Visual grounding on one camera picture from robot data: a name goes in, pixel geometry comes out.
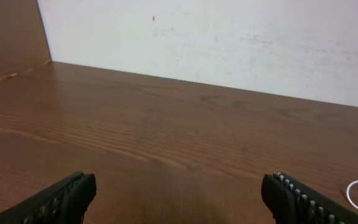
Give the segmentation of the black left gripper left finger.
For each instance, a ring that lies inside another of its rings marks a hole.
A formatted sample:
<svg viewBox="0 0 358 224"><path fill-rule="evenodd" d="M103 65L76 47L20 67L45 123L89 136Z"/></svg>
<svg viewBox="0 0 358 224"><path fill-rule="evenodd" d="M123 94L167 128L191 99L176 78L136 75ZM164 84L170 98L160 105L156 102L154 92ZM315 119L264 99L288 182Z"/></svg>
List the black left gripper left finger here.
<svg viewBox="0 0 358 224"><path fill-rule="evenodd" d="M0 224L82 224L95 196L95 175L74 172L1 212Z"/></svg>

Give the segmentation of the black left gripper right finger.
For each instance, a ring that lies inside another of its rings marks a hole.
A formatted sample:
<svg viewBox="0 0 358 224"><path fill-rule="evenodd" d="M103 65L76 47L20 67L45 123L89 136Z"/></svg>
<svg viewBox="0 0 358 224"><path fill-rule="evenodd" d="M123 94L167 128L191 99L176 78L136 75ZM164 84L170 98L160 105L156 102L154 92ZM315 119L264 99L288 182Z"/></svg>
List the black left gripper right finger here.
<svg viewBox="0 0 358 224"><path fill-rule="evenodd" d="M284 172L264 175L261 196L276 224L358 224L358 214Z"/></svg>

